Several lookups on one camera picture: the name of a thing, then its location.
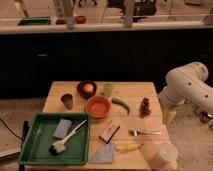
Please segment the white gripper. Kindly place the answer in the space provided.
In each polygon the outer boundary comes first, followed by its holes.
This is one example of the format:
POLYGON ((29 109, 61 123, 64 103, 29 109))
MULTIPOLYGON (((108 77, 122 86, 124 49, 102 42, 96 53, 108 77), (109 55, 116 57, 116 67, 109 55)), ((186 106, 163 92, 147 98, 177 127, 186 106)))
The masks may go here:
POLYGON ((163 115, 163 121, 165 125, 169 125, 176 116, 176 111, 171 110, 176 107, 178 103, 174 100, 169 99, 163 92, 158 95, 159 102, 161 105, 163 115))

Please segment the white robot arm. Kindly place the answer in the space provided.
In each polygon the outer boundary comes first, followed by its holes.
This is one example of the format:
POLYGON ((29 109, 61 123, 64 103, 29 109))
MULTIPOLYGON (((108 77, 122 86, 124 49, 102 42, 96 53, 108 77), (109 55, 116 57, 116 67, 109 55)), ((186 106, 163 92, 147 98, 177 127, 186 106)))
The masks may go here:
POLYGON ((213 87, 205 83, 208 75, 207 67, 201 62, 174 68, 166 74, 166 86, 158 95, 165 125, 174 118, 173 108, 185 100, 213 115, 213 87))

